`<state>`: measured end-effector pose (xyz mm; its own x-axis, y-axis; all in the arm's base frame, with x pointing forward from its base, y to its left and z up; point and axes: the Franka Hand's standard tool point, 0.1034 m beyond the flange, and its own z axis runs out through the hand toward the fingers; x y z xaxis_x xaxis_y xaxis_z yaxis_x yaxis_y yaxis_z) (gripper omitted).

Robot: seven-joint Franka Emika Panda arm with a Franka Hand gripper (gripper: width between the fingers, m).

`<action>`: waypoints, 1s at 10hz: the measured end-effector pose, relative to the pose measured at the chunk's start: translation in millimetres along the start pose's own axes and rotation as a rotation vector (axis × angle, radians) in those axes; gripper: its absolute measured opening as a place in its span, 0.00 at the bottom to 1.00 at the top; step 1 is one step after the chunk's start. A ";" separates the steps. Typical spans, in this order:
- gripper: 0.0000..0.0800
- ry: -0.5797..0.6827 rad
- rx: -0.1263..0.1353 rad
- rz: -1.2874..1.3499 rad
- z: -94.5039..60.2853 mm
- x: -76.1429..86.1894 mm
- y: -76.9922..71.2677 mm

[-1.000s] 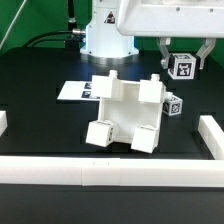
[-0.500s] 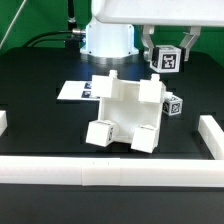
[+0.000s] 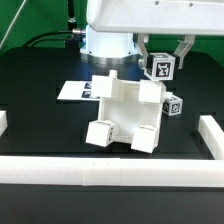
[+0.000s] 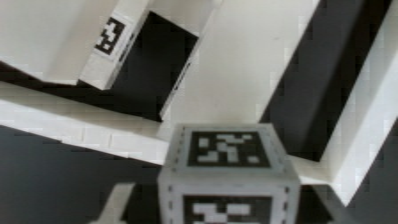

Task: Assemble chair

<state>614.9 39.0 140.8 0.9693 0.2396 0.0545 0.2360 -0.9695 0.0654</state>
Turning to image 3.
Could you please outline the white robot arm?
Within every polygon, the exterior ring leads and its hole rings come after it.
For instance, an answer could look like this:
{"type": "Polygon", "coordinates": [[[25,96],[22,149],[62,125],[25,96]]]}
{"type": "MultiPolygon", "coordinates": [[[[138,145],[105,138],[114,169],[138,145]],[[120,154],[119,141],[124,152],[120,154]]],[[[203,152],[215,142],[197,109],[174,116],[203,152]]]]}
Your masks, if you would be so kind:
{"type": "Polygon", "coordinates": [[[137,34],[183,35],[183,60],[197,35],[224,36],[224,0],[87,0],[86,52],[125,57],[137,34]]]}

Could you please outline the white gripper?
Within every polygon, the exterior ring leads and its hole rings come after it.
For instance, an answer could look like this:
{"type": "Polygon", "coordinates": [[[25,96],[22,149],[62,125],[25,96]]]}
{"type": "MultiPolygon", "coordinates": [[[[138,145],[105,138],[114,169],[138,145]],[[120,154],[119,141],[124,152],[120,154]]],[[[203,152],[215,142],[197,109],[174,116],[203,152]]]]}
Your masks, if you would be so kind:
{"type": "Polygon", "coordinates": [[[174,51],[181,69],[194,35],[224,36],[224,0],[88,0],[86,19],[99,32],[138,33],[141,69],[147,65],[148,34],[185,35],[174,51]]]}

